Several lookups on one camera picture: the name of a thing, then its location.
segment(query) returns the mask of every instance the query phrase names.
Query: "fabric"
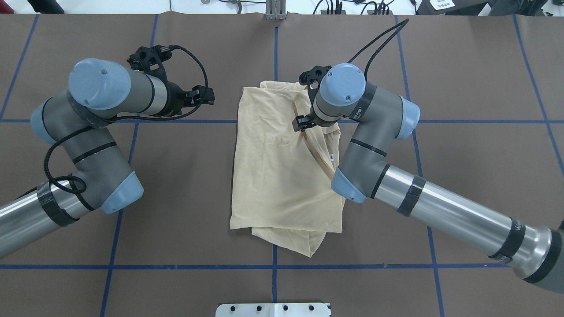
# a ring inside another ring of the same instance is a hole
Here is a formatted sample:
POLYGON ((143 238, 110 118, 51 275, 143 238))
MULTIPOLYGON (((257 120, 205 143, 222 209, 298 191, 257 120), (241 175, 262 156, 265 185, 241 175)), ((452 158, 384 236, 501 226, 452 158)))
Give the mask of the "fabric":
POLYGON ((292 120, 311 103, 298 83, 265 81, 245 87, 237 117, 231 229, 308 257, 326 232, 342 231, 345 199, 331 189, 341 131, 294 132, 292 120))

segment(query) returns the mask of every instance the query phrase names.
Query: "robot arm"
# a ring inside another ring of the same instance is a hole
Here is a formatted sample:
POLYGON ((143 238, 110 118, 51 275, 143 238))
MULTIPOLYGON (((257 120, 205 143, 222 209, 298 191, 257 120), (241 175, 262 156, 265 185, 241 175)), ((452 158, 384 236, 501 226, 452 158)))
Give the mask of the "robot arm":
POLYGON ((69 76, 68 90, 33 112, 34 132, 49 144, 62 142, 77 171, 0 208, 0 258, 92 210, 111 214, 141 198, 143 186, 106 126, 122 112, 168 117, 183 107, 214 103, 207 83, 183 91, 167 80, 162 62, 171 58, 171 47, 176 48, 139 48, 127 60, 134 70, 113 61, 81 60, 69 76))
POLYGON ((359 122, 333 177, 335 192, 358 203, 382 201, 507 264, 519 278, 564 293, 564 222, 559 230, 528 226, 385 162, 393 140, 416 127, 417 105, 366 81, 352 64, 316 66, 300 83, 308 85, 312 107, 296 117, 295 131, 330 126, 341 117, 359 122), (315 81, 318 91, 311 89, 315 81))

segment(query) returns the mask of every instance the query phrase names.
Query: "blue joint cap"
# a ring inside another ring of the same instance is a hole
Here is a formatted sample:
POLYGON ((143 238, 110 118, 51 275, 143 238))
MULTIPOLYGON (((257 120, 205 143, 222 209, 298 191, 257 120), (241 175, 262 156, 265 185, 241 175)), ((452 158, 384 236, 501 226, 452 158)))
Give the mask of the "blue joint cap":
POLYGON ((319 84, 321 97, 336 107, 346 107, 357 102, 366 89, 366 78, 360 69, 343 63, 331 68, 319 84))
POLYGON ((110 60, 87 58, 79 61, 69 75, 69 91, 84 107, 96 110, 114 108, 131 90, 127 70, 110 60))
POLYGON ((410 135, 411 132, 415 129, 417 124, 419 123, 419 117, 421 116, 421 110, 419 110, 419 106, 409 100, 400 96, 403 103, 403 118, 402 118, 402 127, 399 129, 398 136, 396 139, 405 140, 410 135))
POLYGON ((100 207, 105 213, 113 214, 123 209, 143 196, 143 186, 137 175, 132 171, 100 207))
POLYGON ((333 181, 331 181, 331 189, 344 198, 358 202, 359 204, 362 204, 367 198, 350 182, 339 168, 335 171, 333 181))
POLYGON ((30 123, 32 125, 32 130, 37 134, 38 137, 42 138, 43 141, 47 142, 48 144, 55 144, 55 139, 53 139, 47 129, 45 128, 45 122, 43 121, 43 109, 45 108, 45 104, 49 101, 47 99, 41 106, 39 106, 35 111, 32 113, 32 117, 30 123))

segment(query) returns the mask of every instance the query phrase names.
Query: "paper label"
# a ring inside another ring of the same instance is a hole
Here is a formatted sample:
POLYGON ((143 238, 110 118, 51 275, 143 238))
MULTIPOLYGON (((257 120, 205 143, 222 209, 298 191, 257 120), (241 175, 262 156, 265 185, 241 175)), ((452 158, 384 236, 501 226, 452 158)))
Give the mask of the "paper label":
POLYGON ((435 10, 443 10, 455 7, 455 4, 452 0, 429 0, 429 2, 435 8, 435 10))

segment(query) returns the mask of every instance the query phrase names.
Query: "white plate with holes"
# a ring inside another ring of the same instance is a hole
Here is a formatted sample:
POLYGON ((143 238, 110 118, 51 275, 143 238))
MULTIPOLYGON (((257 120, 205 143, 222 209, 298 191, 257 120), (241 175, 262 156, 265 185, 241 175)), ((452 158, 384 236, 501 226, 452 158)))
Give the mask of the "white plate with holes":
POLYGON ((331 317, 331 304, 221 304, 215 311, 215 317, 331 317))

